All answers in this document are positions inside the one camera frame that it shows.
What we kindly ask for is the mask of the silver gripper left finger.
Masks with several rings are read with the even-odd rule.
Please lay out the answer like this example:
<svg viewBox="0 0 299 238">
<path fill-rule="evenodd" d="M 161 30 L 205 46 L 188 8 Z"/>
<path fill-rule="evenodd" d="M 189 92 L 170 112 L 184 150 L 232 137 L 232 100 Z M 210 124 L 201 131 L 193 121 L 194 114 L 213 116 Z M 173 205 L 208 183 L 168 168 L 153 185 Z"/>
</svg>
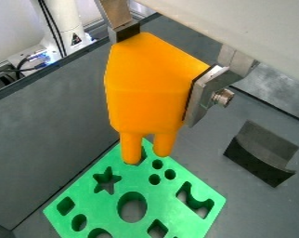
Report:
<svg viewBox="0 0 299 238">
<path fill-rule="evenodd" d="M 128 0 L 97 0 L 97 8 L 113 44 L 140 34 L 140 23 L 132 19 Z"/>
</svg>

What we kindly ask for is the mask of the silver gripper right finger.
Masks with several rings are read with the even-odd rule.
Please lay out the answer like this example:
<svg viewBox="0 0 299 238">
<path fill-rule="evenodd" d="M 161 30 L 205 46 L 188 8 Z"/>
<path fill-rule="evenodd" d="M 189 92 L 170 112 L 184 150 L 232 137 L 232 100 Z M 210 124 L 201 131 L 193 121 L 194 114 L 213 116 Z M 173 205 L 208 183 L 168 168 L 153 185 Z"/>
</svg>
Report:
<svg viewBox="0 0 299 238">
<path fill-rule="evenodd" d="M 234 96 L 228 86 L 241 80 L 254 69 L 258 61 L 222 45 L 217 57 L 217 64 L 192 81 L 184 108 L 184 123 L 192 127 L 204 118 L 209 108 L 214 105 L 226 107 Z"/>
</svg>

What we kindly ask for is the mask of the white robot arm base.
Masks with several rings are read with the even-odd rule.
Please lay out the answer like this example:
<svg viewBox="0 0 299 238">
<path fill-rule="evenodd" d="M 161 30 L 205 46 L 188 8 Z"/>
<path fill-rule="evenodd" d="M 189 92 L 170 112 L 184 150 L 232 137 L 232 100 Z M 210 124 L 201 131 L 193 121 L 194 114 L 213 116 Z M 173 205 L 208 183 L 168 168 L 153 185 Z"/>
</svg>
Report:
<svg viewBox="0 0 299 238">
<path fill-rule="evenodd" d="M 30 74 L 92 43 L 76 0 L 29 0 L 44 29 L 40 44 L 9 57 L 17 73 Z"/>
</svg>

